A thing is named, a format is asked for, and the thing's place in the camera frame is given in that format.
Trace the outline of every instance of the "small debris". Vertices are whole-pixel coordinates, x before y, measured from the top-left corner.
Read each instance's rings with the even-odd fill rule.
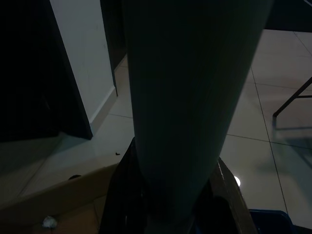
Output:
[[[47,216],[43,222],[42,222],[42,226],[44,228],[56,228],[57,227],[58,222],[51,216]]]

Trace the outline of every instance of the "white wall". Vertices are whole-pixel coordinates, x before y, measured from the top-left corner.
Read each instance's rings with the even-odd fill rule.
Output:
[[[100,0],[50,0],[91,123],[114,92]]]

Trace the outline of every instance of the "white floor tile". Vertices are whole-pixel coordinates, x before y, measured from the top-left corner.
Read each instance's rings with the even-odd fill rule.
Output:
[[[108,115],[91,142],[96,156],[104,160],[104,155],[123,156],[134,136],[132,118]]]
[[[110,114],[133,117],[128,68],[119,67],[115,72],[115,78],[118,97],[115,104],[110,110]]]
[[[271,142],[312,148],[312,98],[294,100],[273,123],[273,113],[296,91],[257,84],[264,119]],[[303,95],[312,95],[305,91]]]
[[[252,69],[258,84],[300,88],[312,77],[312,57],[256,54]]]
[[[84,175],[120,162],[133,137],[133,120],[113,115],[106,117],[91,141],[66,136],[23,195],[51,187],[73,175]]]
[[[312,229],[312,151],[274,143],[272,150],[292,222]]]
[[[306,46],[308,51],[312,54],[312,33],[295,32],[301,42]]]
[[[269,141],[255,84],[245,83],[228,134]]]
[[[286,211],[269,142],[227,136],[220,156],[239,178],[249,209]]]
[[[311,56],[291,31],[263,30],[257,54]]]

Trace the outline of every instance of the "metal chair leg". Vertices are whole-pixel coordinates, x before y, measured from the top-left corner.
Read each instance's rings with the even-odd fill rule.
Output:
[[[312,98],[312,95],[299,96],[310,84],[312,84],[312,77],[273,114],[273,117],[277,117],[296,98]]]

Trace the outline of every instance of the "gray cylindrical object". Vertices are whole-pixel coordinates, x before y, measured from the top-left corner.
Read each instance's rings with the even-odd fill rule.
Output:
[[[272,0],[124,2],[137,156],[151,223],[192,213],[221,151]]]

